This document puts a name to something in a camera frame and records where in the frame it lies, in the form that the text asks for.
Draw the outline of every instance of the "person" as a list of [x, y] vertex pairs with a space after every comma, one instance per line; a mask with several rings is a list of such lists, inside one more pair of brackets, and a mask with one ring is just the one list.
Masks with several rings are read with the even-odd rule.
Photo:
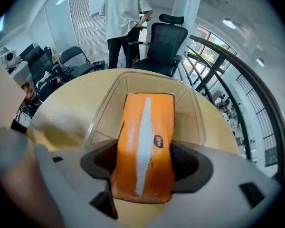
[[226, 96], [225, 94], [219, 96], [219, 97], [215, 100], [214, 104], [215, 104], [216, 106], [219, 106], [219, 105], [222, 103], [222, 99], [224, 99], [225, 96]]
[[230, 97], [224, 102], [223, 107], [227, 107], [230, 104]]
[[152, 8], [146, 0], [104, 0], [99, 15], [105, 16], [109, 69], [117, 68], [121, 46], [126, 55], [126, 68], [132, 65], [128, 43], [137, 41], [141, 26], [152, 13]]

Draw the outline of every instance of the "desk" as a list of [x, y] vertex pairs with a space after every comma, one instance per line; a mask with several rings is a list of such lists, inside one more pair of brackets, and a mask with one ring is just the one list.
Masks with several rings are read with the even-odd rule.
[[[28, 137], [34, 143], [44, 144], [50, 151], [82, 146], [93, 117], [112, 83], [120, 74], [131, 71], [155, 74], [135, 69], [101, 70], [60, 87], [36, 112], [28, 127]], [[206, 146], [238, 154], [236, 139], [221, 113], [201, 94], [196, 93], [196, 97], [205, 126]], [[122, 200], [114, 200], [114, 203], [119, 222], [135, 227], [146, 224], [165, 206]]]
[[57, 63], [58, 60], [59, 60], [59, 58], [60, 58], [60, 55], [59, 55], [59, 54], [53, 55], [53, 56], [52, 56], [53, 64]]

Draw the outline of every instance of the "white device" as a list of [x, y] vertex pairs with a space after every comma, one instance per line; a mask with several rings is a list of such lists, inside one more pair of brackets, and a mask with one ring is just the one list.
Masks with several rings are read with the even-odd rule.
[[32, 74], [29, 71], [29, 65], [27, 62], [22, 61], [20, 57], [17, 57], [16, 50], [10, 50], [7, 46], [0, 48], [0, 63], [20, 87], [29, 84], [33, 91], [31, 99], [35, 98], [36, 90]]
[[8, 47], [0, 48], [0, 63], [8, 69], [15, 66], [21, 61], [20, 57], [17, 57], [16, 50], [9, 50]]

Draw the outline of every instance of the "logo sticker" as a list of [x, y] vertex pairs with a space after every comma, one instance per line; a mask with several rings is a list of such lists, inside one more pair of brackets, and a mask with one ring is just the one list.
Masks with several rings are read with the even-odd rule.
[[162, 137], [159, 136], [159, 135], [155, 135], [154, 136], [154, 144], [156, 147], [158, 148], [163, 148], [163, 140], [162, 140]]

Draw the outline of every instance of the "chair armrest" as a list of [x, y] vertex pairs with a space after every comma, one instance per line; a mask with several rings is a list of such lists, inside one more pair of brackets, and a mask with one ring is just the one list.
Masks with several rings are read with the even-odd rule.
[[181, 55], [176, 55], [176, 56], [173, 58], [173, 60], [179, 63], [179, 62], [182, 61], [182, 56], [181, 56]]
[[143, 42], [142, 41], [134, 41], [134, 42], [129, 42], [129, 46], [133, 46], [133, 45], [139, 45], [139, 44], [142, 44]]

